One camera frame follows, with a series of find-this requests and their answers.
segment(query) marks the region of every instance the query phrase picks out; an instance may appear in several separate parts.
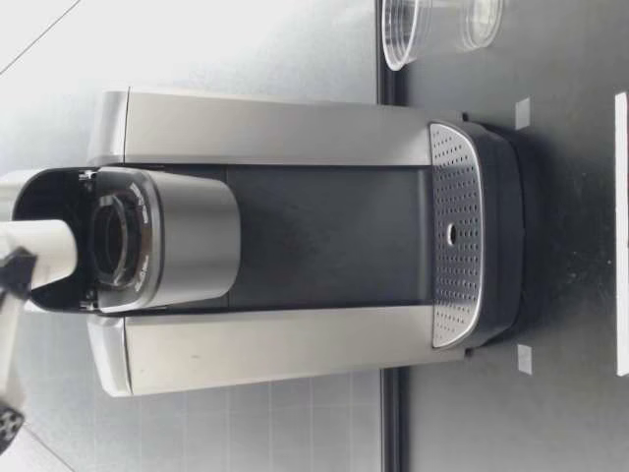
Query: silver metal panel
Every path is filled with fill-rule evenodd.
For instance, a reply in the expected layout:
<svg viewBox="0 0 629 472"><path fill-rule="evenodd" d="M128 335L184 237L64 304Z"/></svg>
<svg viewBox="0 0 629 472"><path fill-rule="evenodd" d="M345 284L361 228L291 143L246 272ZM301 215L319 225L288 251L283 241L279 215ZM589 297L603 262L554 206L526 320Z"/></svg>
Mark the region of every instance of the silver metal panel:
<svg viewBox="0 0 629 472"><path fill-rule="evenodd" d="M127 317L134 394L452 361L432 306Z"/></svg>
<svg viewBox="0 0 629 472"><path fill-rule="evenodd" d="M102 388L111 396L131 395L125 319L90 315L87 331Z"/></svg>
<svg viewBox="0 0 629 472"><path fill-rule="evenodd" d="M125 162L430 165L418 109L131 90Z"/></svg>
<svg viewBox="0 0 629 472"><path fill-rule="evenodd" d="M107 91L96 107L87 163L94 167L123 162L129 90Z"/></svg>
<svg viewBox="0 0 629 472"><path fill-rule="evenodd" d="M476 325L484 267L483 189L475 147L445 125L430 125L434 192L434 347Z"/></svg>

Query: drip tray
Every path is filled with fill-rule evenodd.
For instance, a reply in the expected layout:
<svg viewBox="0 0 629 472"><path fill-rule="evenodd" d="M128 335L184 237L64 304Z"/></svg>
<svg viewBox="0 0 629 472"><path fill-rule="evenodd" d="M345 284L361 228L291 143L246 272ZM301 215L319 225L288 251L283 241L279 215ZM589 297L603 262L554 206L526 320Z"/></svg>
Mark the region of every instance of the drip tray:
<svg viewBox="0 0 629 472"><path fill-rule="evenodd" d="M479 125L435 123L429 131L432 344L476 347L510 327L517 313L524 236L517 160L510 144Z"/></svg>

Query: white tile wall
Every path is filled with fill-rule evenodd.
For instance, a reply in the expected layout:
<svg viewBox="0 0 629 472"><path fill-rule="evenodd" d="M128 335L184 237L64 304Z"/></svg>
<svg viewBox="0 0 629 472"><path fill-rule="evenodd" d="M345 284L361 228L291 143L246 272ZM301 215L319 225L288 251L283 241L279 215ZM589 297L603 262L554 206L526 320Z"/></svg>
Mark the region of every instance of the white tile wall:
<svg viewBox="0 0 629 472"><path fill-rule="evenodd" d="M0 0L0 70L72 3ZM0 173L82 165L112 85L373 102L373 28L366 0L83 0L0 76ZM29 314L17 349L30 425L77 472L379 470L378 372L115 399L81 317Z"/></svg>

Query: white paper strip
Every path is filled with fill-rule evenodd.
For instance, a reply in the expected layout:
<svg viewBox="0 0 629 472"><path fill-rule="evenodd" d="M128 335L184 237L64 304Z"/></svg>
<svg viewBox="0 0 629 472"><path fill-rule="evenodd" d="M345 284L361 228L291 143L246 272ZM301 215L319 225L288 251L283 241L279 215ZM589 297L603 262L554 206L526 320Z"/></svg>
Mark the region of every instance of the white paper strip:
<svg viewBox="0 0 629 472"><path fill-rule="evenodd" d="M627 193L627 93L616 108L616 374L629 374L629 196Z"/></svg>

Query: silver cylinder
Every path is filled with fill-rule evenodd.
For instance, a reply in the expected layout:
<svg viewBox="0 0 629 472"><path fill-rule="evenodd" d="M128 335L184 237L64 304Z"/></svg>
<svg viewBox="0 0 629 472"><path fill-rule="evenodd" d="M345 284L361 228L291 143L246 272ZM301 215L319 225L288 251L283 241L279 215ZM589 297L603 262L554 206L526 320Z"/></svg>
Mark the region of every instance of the silver cylinder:
<svg viewBox="0 0 629 472"><path fill-rule="evenodd" d="M149 306L224 295L240 265L240 215L229 187L218 180L146 173L160 200L163 255Z"/></svg>

